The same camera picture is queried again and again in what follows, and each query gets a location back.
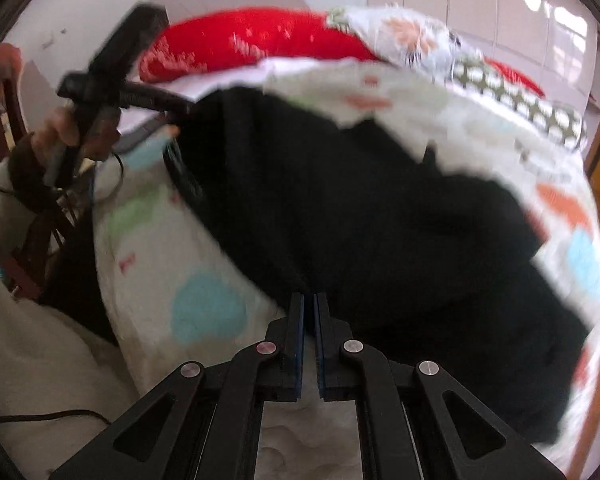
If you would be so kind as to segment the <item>left forearm white sleeve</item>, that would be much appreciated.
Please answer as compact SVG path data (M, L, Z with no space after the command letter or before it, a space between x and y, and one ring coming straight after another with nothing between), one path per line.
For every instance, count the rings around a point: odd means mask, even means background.
M12 196L42 183L31 134L0 162L0 263L34 220ZM14 298L0 280L0 416L27 417L0 426L0 445L24 478L48 478L136 399L113 344L61 309Z

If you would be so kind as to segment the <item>left hand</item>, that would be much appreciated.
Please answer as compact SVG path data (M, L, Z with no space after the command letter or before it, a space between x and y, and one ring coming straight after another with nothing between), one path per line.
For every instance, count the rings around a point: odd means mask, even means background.
M82 156L96 162L108 158L114 144L120 139L118 125L121 110L105 108L94 123L92 132L82 144ZM57 107L46 118L44 126L30 137L31 148L42 167L46 168L60 144L77 146L79 130L69 107Z

